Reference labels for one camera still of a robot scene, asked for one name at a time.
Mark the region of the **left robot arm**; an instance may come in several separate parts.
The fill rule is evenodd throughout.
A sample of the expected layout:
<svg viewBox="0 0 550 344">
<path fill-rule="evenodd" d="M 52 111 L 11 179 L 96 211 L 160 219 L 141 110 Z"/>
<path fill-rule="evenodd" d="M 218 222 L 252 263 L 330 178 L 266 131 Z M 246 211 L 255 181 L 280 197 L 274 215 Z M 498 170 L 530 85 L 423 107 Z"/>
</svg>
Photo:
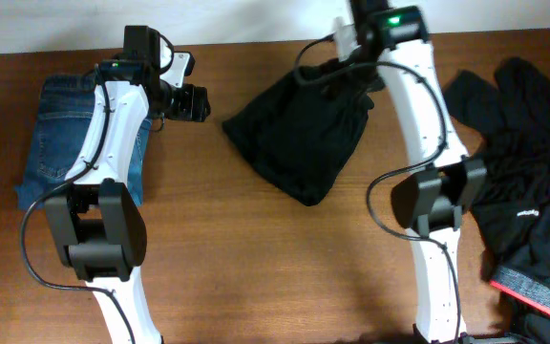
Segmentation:
<svg viewBox="0 0 550 344">
<path fill-rule="evenodd" d="M 203 122 L 207 91 L 184 83 L 194 57 L 148 26 L 124 30 L 122 53 L 95 67 L 95 103 L 62 185 L 42 201 L 56 252 L 78 291 L 95 296 L 115 343 L 160 343 L 141 278 L 147 230 L 128 189 L 135 139 L 148 118 Z"/>
</svg>

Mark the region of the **black trousers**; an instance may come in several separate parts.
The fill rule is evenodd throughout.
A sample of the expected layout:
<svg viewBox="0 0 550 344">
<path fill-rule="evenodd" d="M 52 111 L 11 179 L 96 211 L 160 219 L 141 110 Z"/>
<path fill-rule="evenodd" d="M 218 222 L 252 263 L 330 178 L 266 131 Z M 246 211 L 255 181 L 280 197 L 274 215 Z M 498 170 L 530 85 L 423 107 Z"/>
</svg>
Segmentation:
<svg viewBox="0 0 550 344">
<path fill-rule="evenodd" d="M 313 206 L 333 187 L 373 108 L 364 88 L 344 77 L 301 86 L 288 72 L 222 129 L 261 177 Z"/>
</svg>

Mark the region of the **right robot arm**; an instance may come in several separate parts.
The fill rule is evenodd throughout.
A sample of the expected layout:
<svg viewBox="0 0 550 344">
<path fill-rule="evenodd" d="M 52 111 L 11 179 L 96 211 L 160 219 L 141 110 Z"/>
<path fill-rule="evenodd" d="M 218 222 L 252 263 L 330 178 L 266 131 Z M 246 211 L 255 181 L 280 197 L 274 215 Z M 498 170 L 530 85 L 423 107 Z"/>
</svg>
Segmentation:
<svg viewBox="0 0 550 344">
<path fill-rule="evenodd" d="M 434 46 L 417 6 L 352 1 L 353 22 L 335 23 L 333 39 L 348 75 L 390 93 L 408 164 L 377 178 L 404 179 L 391 190 L 398 227 L 410 243 L 417 285 L 413 332 L 422 343 L 467 343 L 457 251 L 462 216 L 486 178 L 451 122 L 438 82 Z"/>
</svg>

